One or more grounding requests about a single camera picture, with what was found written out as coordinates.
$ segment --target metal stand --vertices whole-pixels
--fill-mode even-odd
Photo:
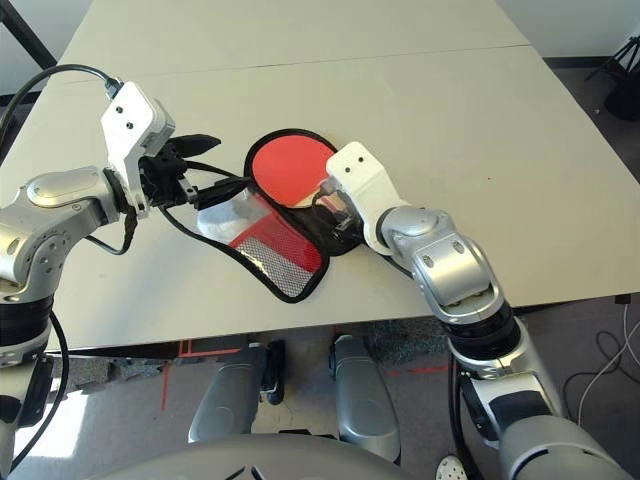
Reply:
[[[0,0],[0,23],[7,27],[40,68],[44,70],[58,63],[9,0]]]

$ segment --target black cable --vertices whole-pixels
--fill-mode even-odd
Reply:
[[[33,448],[33,446],[38,442],[44,431],[47,429],[51,420],[53,420],[53,416],[56,414],[62,399],[64,398],[64,392],[67,389],[67,381],[69,380],[69,346],[67,345],[67,339],[64,336],[64,331],[62,330],[62,325],[58,321],[58,317],[56,314],[51,311],[51,325],[56,332],[56,336],[58,337],[58,343],[60,344],[60,352],[62,354],[62,373],[60,376],[60,387],[58,388],[58,392],[56,393],[56,398],[53,400],[53,404],[51,405],[51,410],[49,411],[49,415],[45,418],[42,425],[38,431],[31,437],[29,443],[22,449],[22,451],[18,454],[16,458],[13,459],[11,463],[11,471],[14,471],[18,465],[24,460],[24,458],[29,455],[29,452]]]
[[[18,92],[13,96],[13,98],[9,102],[9,105],[7,105],[7,110],[4,112],[2,119],[0,119],[0,147],[2,146],[4,137],[7,133],[7,130],[9,129],[9,122],[11,121],[11,118],[13,118],[18,105],[22,102],[24,97],[27,96],[29,91],[42,80],[55,75],[56,73],[69,71],[86,72],[95,75],[96,77],[100,77],[102,80],[104,80],[105,87],[107,88],[107,92],[109,93],[111,98],[115,96],[122,85],[117,79],[110,77],[102,70],[90,67],[88,65],[71,63],[66,65],[56,65],[55,67],[44,69],[42,72],[38,73],[31,80],[25,83],[22,88],[20,88],[20,90],[18,90]],[[4,160],[0,159],[0,166],[2,166],[3,162]]]
[[[194,162],[193,160],[187,160],[186,163],[187,163],[187,167],[189,167],[191,170],[202,170],[203,172],[217,173],[218,175],[224,175],[225,177],[231,177],[231,178],[238,177],[238,175],[235,175],[231,172],[227,172],[222,168],[214,167],[213,165],[208,165],[206,163]]]
[[[613,340],[616,349],[615,352],[613,353],[613,355],[610,355],[609,353],[607,353],[606,349],[604,348],[601,338],[603,335],[607,335],[609,338],[611,338],[611,340]],[[607,361],[611,361],[611,359],[616,355],[617,352],[620,351],[620,349],[622,348],[622,344],[618,341],[618,339],[616,338],[616,336],[611,333],[608,330],[600,330],[598,333],[596,333],[596,344],[598,346],[598,350],[600,351],[600,353],[607,359]],[[606,370],[604,372],[602,372],[602,375],[609,375],[611,373],[614,373],[616,371],[620,371],[620,373],[622,373],[624,376],[626,376],[629,380],[631,380],[634,383],[637,383],[640,385],[640,379],[634,377],[631,373],[629,373],[627,370],[625,370],[622,365],[622,355],[620,357],[618,357],[618,359],[613,363],[613,365],[611,365],[611,368],[609,370]],[[584,377],[584,376],[590,376],[590,377],[594,377],[598,374],[599,370],[596,371],[583,371],[583,372],[576,372],[572,375],[570,375],[562,384],[562,399],[564,400],[564,404],[567,407],[567,415],[569,417],[570,420],[572,420],[574,418],[574,416],[571,414],[571,406],[569,405],[569,398],[568,398],[568,387],[569,384],[571,383],[572,380],[578,378],[578,377]]]
[[[385,262],[387,262],[389,265],[397,269],[399,272],[401,272],[402,274],[406,275],[409,278],[412,278],[411,272],[406,268],[404,268],[402,265],[400,265],[398,262],[396,262],[393,259],[393,257],[391,257],[390,255],[382,255],[382,254],[380,256]]]
[[[99,238],[94,237],[93,235],[88,235],[85,237],[91,243],[103,248],[111,255],[124,255],[129,251],[129,247],[131,246],[131,242],[133,241],[133,234],[136,231],[136,227],[138,226],[138,216],[136,214],[135,209],[130,209],[127,213],[127,216],[124,219],[124,240],[122,242],[122,247],[117,250],[113,248],[111,245],[103,242]]]

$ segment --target white table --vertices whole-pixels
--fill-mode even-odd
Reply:
[[[493,4],[469,3],[490,6],[513,31]],[[336,146],[359,140],[407,201],[447,210],[483,247],[513,305],[640,290],[640,187],[529,46],[175,74],[154,65],[129,78],[162,101],[176,134],[222,138],[203,161],[240,172],[251,144],[284,127],[317,131]],[[108,70],[129,68],[116,67]],[[106,163],[102,88],[60,79],[40,96],[7,158],[3,204],[36,174]],[[177,214],[193,225],[192,209]],[[122,227],[98,235],[117,244]],[[412,282],[364,247],[332,259],[307,300],[282,303],[157,212],[122,258],[81,242],[65,266],[56,311],[75,348],[429,313]]]

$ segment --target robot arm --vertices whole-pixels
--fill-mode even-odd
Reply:
[[[367,244],[411,272],[449,337],[478,432],[500,448],[504,478],[630,479],[584,430],[562,418],[560,396],[482,250],[443,211],[400,199],[359,143],[327,163],[357,212]]]

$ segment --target floor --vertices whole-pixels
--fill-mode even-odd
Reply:
[[[611,88],[609,80],[596,77],[585,83],[587,72],[555,71],[631,173],[640,179],[640,123],[623,122],[609,115],[602,107]],[[631,325],[640,321],[640,295],[632,300]],[[620,339],[622,312],[623,307],[614,304],[612,298],[603,298],[551,307],[528,314],[524,320],[551,376],[557,385],[562,385],[572,373],[597,370],[605,363],[596,345],[596,334],[610,330]],[[262,341],[286,339],[289,371],[284,403],[277,407],[262,403],[254,432],[307,428],[314,434],[336,433],[335,386],[326,361],[333,336],[329,327],[259,336]],[[615,351],[609,339],[603,343],[607,352]],[[631,343],[640,349],[640,338]],[[439,459],[453,450],[446,371],[441,368],[444,365],[446,354],[437,352],[382,365],[400,422],[402,467],[415,478],[432,478]],[[627,355],[623,366],[640,378],[640,367],[632,364]],[[45,437],[11,478],[79,480],[184,447],[192,416],[218,367],[212,360],[172,365],[168,374],[114,381],[69,394]],[[582,377],[569,385],[572,412],[588,380]],[[640,477],[640,456],[636,453],[640,442],[637,383],[620,372],[603,376],[585,402],[584,425],[630,474]],[[500,478],[496,452],[482,445],[468,419],[465,422],[467,439],[485,478]],[[22,432],[18,447],[31,433]]]

